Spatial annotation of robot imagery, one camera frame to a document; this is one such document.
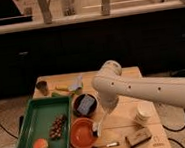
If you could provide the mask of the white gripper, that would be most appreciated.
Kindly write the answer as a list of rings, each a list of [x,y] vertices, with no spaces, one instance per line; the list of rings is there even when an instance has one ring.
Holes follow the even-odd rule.
[[[100,99],[100,105],[102,106],[102,109],[106,113],[110,114],[117,107],[118,101],[119,101],[118,96],[111,97],[111,98],[103,97]]]

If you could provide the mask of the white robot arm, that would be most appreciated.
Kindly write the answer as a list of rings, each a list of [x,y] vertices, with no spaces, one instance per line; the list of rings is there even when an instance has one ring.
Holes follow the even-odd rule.
[[[118,105],[120,95],[185,108],[185,77],[127,78],[114,60],[102,65],[92,78],[92,87],[108,112]]]

